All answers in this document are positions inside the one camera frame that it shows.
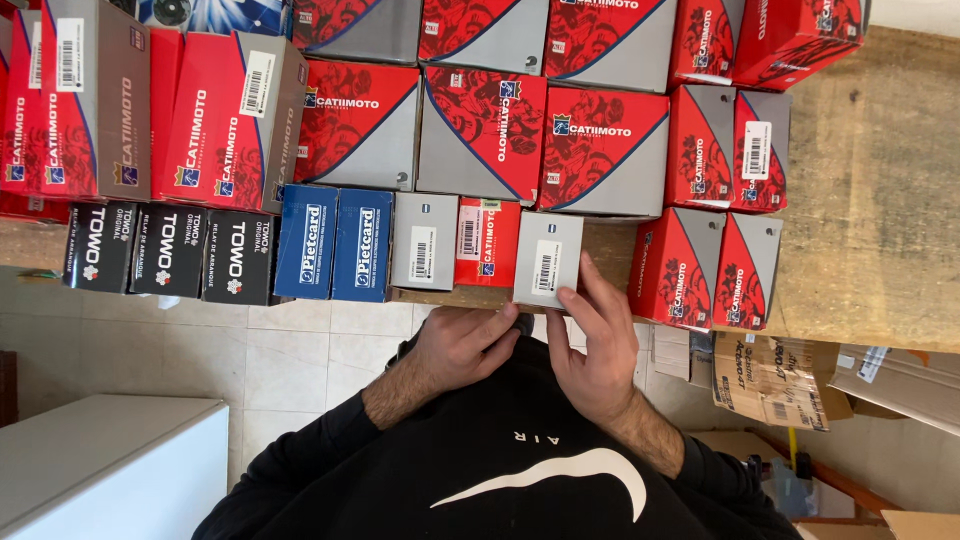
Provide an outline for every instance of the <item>white label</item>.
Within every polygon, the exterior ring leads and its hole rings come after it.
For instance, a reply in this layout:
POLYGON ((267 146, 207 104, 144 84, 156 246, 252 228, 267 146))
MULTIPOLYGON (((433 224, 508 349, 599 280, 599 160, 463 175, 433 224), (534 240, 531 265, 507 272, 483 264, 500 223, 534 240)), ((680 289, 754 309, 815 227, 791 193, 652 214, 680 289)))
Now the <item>white label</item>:
POLYGON ((250 51, 250 58, 247 60, 247 80, 243 83, 243 98, 240 101, 241 114, 258 118, 267 116, 270 79, 274 76, 275 64, 276 55, 250 51))
POLYGON ((84 91, 84 20, 57 19, 57 92, 84 91))
POLYGON ((433 251, 437 241, 436 227, 410 228, 410 281, 433 282, 433 251))
POLYGON ((31 90, 40 89, 40 39, 43 35, 43 25, 40 22, 34 23, 34 36, 31 38, 31 47, 30 47, 30 75, 27 80, 27 88, 31 90))
POLYGON ((747 122, 743 140, 743 180, 770 179, 770 122, 747 122))
POLYGON ((480 260, 481 227, 483 227, 483 210, 480 207, 460 207, 457 259, 480 260))
POLYGON ((853 356, 837 355, 837 367, 853 369, 853 356))
POLYGON ((873 384, 876 371, 879 370, 883 364, 884 356, 887 356, 886 347, 871 347, 867 349, 867 354, 863 356, 863 364, 860 365, 860 369, 856 372, 856 375, 866 382, 873 384))
POLYGON ((534 285, 530 294, 557 296, 557 274, 560 273, 560 255, 563 243, 553 240, 537 241, 537 256, 534 257, 534 285))

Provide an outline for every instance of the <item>person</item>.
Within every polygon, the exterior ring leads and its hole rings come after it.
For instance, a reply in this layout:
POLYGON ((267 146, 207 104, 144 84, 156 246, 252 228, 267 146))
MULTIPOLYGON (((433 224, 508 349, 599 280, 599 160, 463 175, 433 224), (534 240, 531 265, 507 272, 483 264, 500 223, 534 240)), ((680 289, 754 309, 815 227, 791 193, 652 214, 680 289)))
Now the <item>person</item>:
POLYGON ((633 384, 626 296, 581 254, 547 343, 519 309, 438 307, 406 355, 281 435, 197 528, 222 538, 797 539, 759 479, 633 384))

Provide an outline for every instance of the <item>black sweatshirt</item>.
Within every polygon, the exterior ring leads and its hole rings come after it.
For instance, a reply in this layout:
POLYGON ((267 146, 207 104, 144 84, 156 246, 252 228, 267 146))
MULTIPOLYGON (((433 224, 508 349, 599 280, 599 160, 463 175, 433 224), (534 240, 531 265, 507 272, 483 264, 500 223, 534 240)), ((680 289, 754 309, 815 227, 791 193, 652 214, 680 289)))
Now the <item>black sweatshirt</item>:
POLYGON ((357 394, 280 436, 193 537, 800 538, 737 459, 695 439, 677 479, 657 473, 573 408, 527 337, 390 430, 357 394))

